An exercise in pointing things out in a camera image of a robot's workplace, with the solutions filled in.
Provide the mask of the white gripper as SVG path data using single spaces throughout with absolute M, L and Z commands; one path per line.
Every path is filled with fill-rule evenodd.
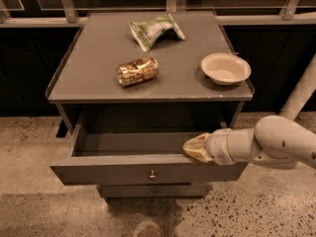
M 217 165 L 232 165 L 233 159 L 227 146 L 230 132 L 230 128 L 224 128 L 216 130 L 211 135 L 203 133 L 186 141 L 183 149 L 187 155 L 203 163 L 212 160 Z

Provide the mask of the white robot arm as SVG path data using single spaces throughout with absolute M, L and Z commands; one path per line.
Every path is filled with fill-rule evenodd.
M 191 157 L 217 165 L 239 162 L 291 169 L 298 162 L 316 168 L 316 133 L 295 121 L 316 90 L 316 55 L 275 116 L 261 118 L 253 128 L 218 129 L 184 143 Z

